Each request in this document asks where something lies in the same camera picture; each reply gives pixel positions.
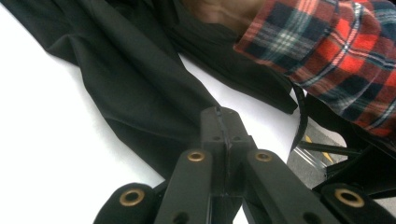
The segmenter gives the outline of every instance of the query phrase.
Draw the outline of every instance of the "black fabric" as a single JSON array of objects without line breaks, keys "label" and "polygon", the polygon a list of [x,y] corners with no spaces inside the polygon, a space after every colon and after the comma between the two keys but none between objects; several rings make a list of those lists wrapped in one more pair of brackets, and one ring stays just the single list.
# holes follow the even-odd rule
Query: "black fabric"
[{"label": "black fabric", "polygon": [[204,24],[175,1],[179,24],[168,29],[183,54],[209,70],[231,88],[291,114],[297,104],[290,97],[290,81],[267,66],[233,50],[238,36],[216,24]]},{"label": "black fabric", "polygon": [[184,68],[175,43],[234,88],[288,113],[296,107],[283,77],[232,54],[233,34],[191,23],[186,15],[168,30],[172,44],[144,1],[1,3],[47,52],[81,68],[87,91],[118,138],[164,178],[183,150],[199,146],[200,112],[219,105]]}]

